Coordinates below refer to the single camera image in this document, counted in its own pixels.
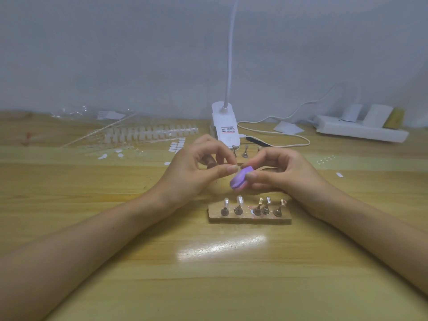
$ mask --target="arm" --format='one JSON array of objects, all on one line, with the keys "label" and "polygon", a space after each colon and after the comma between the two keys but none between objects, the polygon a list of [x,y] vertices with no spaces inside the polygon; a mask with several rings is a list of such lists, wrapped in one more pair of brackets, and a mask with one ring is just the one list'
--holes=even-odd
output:
[{"label": "arm", "polygon": [[344,232],[428,294],[428,233],[335,188],[296,151],[267,148],[246,166],[276,167],[275,172],[247,174],[248,187],[285,191],[314,217]]},{"label": "arm", "polygon": [[[217,164],[211,154],[217,154]],[[222,164],[224,159],[231,164]],[[199,170],[199,162],[211,166]],[[0,258],[0,320],[40,320],[129,241],[217,178],[238,170],[226,145],[202,136],[183,148],[142,196]],[[176,184],[186,187],[175,187]]]}]

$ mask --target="wooden table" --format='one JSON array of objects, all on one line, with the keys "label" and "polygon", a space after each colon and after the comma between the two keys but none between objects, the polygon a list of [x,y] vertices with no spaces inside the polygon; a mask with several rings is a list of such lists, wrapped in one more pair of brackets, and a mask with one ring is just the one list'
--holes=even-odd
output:
[{"label": "wooden table", "polygon": [[[207,121],[195,123],[208,131]],[[0,122],[0,253],[136,197],[173,157],[169,142],[124,150],[123,158],[113,150],[58,149],[94,128],[42,115]],[[312,145],[297,150],[331,183],[428,230],[427,130],[388,144],[304,129]],[[29,145],[22,145],[28,132]],[[277,145],[299,142],[259,137]],[[256,148],[249,146],[250,156]],[[102,153],[108,157],[98,160]],[[233,196],[228,180],[212,184],[137,237],[48,319],[428,319],[420,292],[296,205],[291,226],[210,224],[208,203],[226,196]]]}]

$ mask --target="piece of paper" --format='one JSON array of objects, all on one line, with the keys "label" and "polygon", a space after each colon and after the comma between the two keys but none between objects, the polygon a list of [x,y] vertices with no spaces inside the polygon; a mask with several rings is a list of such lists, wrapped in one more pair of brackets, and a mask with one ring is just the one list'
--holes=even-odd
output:
[{"label": "piece of paper", "polygon": [[126,115],[116,113],[115,111],[109,111],[109,110],[100,110],[98,111],[98,118],[99,120],[103,119],[113,119],[113,120],[119,120],[124,118]]},{"label": "piece of paper", "polygon": [[279,123],[274,130],[276,130],[277,132],[280,133],[284,133],[284,134],[297,134],[297,133],[301,133],[304,132],[305,130],[301,129],[300,127],[298,127],[297,125],[293,124],[293,123],[287,123],[285,121],[282,121],[281,123]]}]

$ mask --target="right arm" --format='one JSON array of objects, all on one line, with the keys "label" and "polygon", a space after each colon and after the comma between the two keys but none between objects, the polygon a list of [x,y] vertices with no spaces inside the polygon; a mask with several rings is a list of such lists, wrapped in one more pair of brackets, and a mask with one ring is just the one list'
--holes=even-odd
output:
[{"label": "right arm", "polygon": [[428,294],[428,233],[367,205],[335,188],[297,151],[267,148],[243,167],[278,167],[246,175],[249,187],[280,188],[310,214],[366,248]]}]

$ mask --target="wall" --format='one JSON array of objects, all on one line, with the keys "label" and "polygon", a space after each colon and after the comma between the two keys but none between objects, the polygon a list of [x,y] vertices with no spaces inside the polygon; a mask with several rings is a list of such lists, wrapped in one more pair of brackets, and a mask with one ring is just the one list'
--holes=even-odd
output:
[{"label": "wall", "polygon": [[[0,108],[91,105],[209,118],[211,103],[224,98],[231,4],[3,0]],[[342,82],[296,120],[339,113],[360,83],[361,102],[398,95],[408,125],[428,124],[420,121],[428,116],[420,91],[427,9],[428,0],[241,0],[230,99],[238,119],[286,116]]]}]

